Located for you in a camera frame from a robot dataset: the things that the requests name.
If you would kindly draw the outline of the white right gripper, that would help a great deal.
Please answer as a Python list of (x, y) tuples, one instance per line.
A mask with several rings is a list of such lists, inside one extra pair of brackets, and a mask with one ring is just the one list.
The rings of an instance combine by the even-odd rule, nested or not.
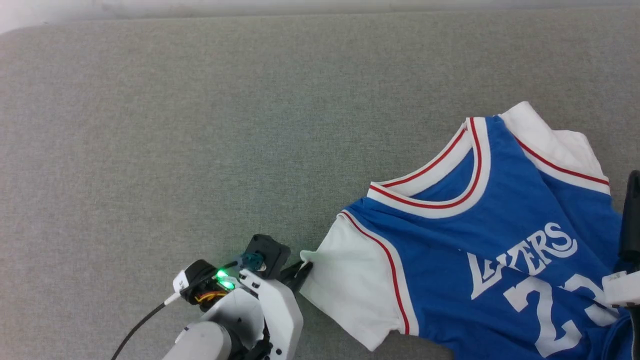
[[(640, 264), (640, 171), (627, 179), (619, 237), (619, 257), (629, 264)], [(640, 304), (640, 271), (618, 271), (602, 278), (602, 304), (630, 307)]]

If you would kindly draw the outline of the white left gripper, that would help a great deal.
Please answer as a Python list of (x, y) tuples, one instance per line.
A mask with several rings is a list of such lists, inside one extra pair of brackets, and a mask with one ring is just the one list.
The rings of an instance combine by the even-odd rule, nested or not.
[(300, 260), (279, 273), (277, 279), (263, 279), (242, 269), (239, 273), (242, 290), (247, 292), (240, 305), (240, 338), (247, 347), (262, 341), (272, 360), (292, 360), (295, 357), (304, 320), (294, 294), (306, 282), (313, 263)]

